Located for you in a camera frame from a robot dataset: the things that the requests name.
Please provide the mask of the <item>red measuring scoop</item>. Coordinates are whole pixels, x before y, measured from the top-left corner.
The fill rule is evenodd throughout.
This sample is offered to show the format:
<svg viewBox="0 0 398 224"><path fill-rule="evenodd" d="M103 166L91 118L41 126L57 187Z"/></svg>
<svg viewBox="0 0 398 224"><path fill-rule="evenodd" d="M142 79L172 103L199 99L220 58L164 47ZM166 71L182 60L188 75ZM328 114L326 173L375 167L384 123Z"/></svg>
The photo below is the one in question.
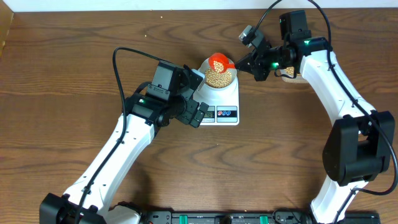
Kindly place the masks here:
<svg viewBox="0 0 398 224"><path fill-rule="evenodd" d="M218 73L225 73L227 69L235 69L233 62L222 53L214 53L208 59L209 66Z"/></svg>

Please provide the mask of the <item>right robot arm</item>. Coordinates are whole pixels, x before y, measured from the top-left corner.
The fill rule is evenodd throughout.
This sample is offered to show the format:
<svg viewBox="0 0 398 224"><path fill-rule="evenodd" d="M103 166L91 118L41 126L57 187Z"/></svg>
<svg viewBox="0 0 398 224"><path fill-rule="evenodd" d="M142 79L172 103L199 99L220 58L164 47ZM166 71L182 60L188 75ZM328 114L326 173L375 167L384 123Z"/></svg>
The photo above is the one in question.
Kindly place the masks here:
<svg viewBox="0 0 398 224"><path fill-rule="evenodd" d="M247 26L239 35L251 52L235 67L256 81L270 73L282 76L293 68L313 88L324 106L332 129L323 149L326 179L310 209L315 223L338 223L358 192L380 173L397 167L392 146L395 120L390 112L377 111L351 84L338 64L331 37L313 37L304 11L279 17L283 44L273 47L258 26Z"/></svg>

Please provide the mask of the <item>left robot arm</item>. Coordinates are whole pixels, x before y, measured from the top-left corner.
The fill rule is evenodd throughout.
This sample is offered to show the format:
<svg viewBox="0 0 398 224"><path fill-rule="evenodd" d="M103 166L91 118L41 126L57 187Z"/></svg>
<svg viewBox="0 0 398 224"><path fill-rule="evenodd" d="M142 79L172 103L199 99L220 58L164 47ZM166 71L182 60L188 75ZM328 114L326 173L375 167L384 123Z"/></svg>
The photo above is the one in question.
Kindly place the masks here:
<svg viewBox="0 0 398 224"><path fill-rule="evenodd" d="M199 127L208 105L193 99L205 75L161 60L152 81L123 97L122 114L112 135L81 177L62 196L48 194L39 208L40 223L139 223L130 205L111 207L114 195L159 129L175 118Z"/></svg>

